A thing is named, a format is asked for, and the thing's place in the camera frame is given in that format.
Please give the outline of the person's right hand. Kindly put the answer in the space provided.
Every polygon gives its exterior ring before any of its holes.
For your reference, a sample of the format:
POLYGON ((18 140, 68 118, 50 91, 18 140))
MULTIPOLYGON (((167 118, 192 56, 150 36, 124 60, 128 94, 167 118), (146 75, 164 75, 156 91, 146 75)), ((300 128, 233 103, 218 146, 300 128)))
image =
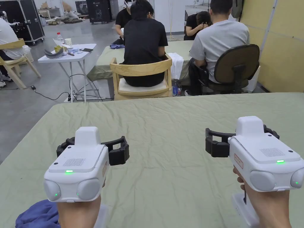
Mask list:
POLYGON ((238 175, 237 181, 244 190, 259 217, 262 228, 291 228, 289 219, 290 191, 257 192, 253 190, 239 173, 236 167, 233 173, 238 175))

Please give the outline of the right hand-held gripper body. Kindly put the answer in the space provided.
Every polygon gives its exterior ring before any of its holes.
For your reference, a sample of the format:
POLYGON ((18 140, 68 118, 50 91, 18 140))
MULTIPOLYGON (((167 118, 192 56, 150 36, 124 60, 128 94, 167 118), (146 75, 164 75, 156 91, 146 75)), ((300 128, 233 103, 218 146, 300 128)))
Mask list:
POLYGON ((228 138, 229 159, 243 180, 258 192, 282 192, 303 186, 304 160, 274 136, 266 134, 256 116, 240 117, 228 138))

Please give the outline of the person's left hand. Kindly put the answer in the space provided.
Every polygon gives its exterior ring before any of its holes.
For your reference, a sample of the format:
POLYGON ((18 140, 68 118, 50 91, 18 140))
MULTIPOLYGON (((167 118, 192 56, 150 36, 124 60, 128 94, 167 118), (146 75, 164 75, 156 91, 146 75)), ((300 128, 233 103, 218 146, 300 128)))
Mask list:
POLYGON ((89 202, 59 202, 57 203, 61 228, 93 228, 96 224, 101 195, 94 201, 89 202))

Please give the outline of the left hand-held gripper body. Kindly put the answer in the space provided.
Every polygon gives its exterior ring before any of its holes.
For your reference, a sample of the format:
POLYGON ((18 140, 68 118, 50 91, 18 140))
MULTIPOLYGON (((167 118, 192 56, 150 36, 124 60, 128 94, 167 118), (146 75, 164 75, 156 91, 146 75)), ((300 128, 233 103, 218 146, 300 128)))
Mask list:
POLYGON ((69 145, 44 175, 51 202, 90 202, 101 194, 110 168, 108 148, 101 143, 97 127, 80 127, 75 144, 69 145))

